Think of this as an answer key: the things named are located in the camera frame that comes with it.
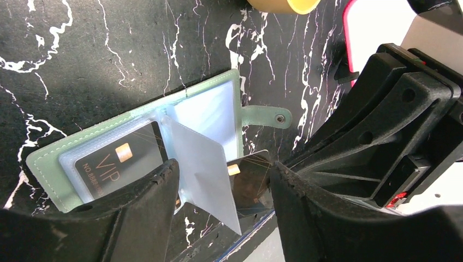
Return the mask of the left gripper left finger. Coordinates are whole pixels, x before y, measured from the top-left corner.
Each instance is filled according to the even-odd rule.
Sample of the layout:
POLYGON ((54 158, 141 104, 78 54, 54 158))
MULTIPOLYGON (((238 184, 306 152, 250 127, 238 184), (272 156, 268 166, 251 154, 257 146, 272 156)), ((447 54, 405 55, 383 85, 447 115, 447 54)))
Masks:
POLYGON ((179 188, 170 159, 68 213, 1 210, 1 261, 164 261, 179 188))

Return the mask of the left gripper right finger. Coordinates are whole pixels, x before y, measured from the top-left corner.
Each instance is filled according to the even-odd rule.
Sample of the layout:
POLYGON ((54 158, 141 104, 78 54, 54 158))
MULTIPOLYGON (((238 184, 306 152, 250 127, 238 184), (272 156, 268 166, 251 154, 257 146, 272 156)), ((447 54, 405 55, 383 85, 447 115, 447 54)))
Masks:
POLYGON ((286 261, 462 261, 462 207, 410 216, 360 206, 280 162, 270 191, 286 261))

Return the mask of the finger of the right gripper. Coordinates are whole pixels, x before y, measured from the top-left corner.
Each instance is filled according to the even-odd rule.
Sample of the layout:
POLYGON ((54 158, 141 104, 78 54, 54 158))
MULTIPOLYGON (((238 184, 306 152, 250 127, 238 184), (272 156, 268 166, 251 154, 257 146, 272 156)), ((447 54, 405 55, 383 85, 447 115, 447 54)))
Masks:
POLYGON ((304 150, 287 162, 341 197, 391 207, 462 160, 462 74, 382 44, 304 150))

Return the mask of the black credit card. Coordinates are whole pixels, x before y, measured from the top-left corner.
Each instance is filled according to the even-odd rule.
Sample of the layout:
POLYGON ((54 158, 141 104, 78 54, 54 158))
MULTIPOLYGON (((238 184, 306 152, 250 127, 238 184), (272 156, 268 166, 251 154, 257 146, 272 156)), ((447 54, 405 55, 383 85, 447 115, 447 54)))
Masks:
POLYGON ((74 169, 83 203, 108 195, 144 177, 168 159, 159 125, 150 122, 78 157, 74 169))
POLYGON ((227 168, 239 218, 257 216, 273 209, 270 193, 272 161, 268 150, 231 160, 227 168))

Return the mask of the mint green card holder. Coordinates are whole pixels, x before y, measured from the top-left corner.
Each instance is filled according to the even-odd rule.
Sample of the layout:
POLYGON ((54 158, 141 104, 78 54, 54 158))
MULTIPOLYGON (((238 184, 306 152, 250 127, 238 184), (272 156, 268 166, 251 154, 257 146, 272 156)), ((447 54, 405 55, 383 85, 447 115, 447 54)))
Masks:
POLYGON ((236 69, 156 99, 47 145, 26 164, 62 212, 142 178, 168 159, 180 167, 180 203, 241 233, 228 162, 244 155, 242 129, 287 129, 292 113, 242 106, 236 69))

